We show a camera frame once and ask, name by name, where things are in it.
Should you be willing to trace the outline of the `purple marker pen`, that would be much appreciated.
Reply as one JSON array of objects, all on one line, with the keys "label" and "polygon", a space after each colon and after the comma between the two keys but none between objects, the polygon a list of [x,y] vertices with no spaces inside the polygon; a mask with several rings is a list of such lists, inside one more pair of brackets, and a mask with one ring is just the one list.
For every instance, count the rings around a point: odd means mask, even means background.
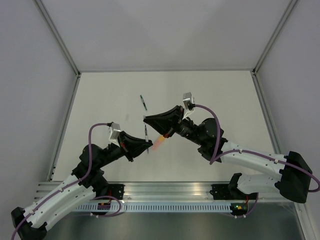
[{"label": "purple marker pen", "polygon": [[148,129],[147,129],[147,125],[145,122],[144,123],[144,135],[145,135],[145,141],[148,143],[149,142],[149,136],[148,136]]}]

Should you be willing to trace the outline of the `pink highlighter pen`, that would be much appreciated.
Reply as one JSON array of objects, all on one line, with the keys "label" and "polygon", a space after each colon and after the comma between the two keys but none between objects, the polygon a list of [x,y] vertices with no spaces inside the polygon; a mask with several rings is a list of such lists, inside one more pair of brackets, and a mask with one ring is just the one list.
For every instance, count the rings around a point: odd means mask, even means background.
[{"label": "pink highlighter pen", "polygon": [[156,150],[163,142],[163,138],[159,137],[154,143],[153,143],[153,146],[152,146],[152,150]]}]

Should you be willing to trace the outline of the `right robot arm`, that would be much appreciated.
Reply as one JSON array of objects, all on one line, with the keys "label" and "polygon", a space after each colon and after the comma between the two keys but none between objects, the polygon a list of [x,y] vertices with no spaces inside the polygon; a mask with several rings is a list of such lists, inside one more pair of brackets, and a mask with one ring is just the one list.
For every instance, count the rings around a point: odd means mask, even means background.
[{"label": "right robot arm", "polygon": [[143,121],[164,138],[178,134],[197,144],[198,152],[211,164],[234,164],[257,171],[254,175],[233,174],[227,187],[232,198],[276,193],[292,202],[306,203],[313,173],[299,153],[290,151],[283,155],[244,148],[223,137],[224,131],[215,118],[206,118],[197,125],[188,113],[177,105],[167,112],[146,116]]}]

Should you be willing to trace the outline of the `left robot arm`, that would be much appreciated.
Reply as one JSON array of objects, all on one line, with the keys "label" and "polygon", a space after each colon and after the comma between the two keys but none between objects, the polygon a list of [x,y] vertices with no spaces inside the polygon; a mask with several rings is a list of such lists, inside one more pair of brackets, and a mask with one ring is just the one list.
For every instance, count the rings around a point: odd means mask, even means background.
[{"label": "left robot arm", "polygon": [[58,187],[32,205],[11,211],[15,228],[12,235],[22,240],[44,239],[47,232],[76,207],[108,195],[109,183],[102,167],[122,157],[133,162],[152,145],[151,140],[136,138],[124,131],[120,132],[117,143],[110,143],[106,148],[86,145],[79,157],[80,162]]}]

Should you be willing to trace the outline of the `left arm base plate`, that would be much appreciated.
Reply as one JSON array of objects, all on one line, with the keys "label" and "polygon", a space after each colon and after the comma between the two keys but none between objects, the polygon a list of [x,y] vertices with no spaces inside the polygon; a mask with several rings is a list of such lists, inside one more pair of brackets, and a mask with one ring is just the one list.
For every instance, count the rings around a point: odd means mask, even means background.
[{"label": "left arm base plate", "polygon": [[125,193],[125,185],[124,184],[109,184],[105,187],[99,196],[112,196],[117,198],[118,200],[122,200]]}]

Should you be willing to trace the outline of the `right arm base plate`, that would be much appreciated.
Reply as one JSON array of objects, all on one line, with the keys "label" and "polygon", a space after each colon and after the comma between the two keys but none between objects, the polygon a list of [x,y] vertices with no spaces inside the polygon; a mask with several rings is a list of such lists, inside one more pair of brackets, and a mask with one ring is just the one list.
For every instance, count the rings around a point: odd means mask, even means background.
[{"label": "right arm base plate", "polygon": [[258,196],[257,193],[243,193],[235,186],[228,184],[212,184],[209,193],[214,200],[255,200]]}]

